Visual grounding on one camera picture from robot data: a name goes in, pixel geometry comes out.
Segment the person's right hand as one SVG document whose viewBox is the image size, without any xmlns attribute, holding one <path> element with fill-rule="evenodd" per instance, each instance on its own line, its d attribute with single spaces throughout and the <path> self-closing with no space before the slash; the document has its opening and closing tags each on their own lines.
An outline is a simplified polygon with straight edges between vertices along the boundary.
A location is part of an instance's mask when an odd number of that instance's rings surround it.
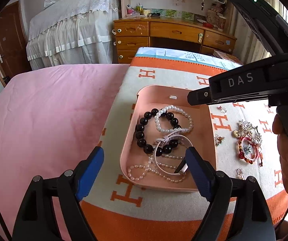
<svg viewBox="0 0 288 241">
<path fill-rule="evenodd" d="M 279 115 L 276 115 L 274 118 L 272 130 L 273 133 L 278 136 L 277 147 L 280 155 L 283 185 L 286 192 L 288 193 L 288 136 L 284 132 L 284 127 L 279 118 Z"/>
</svg>

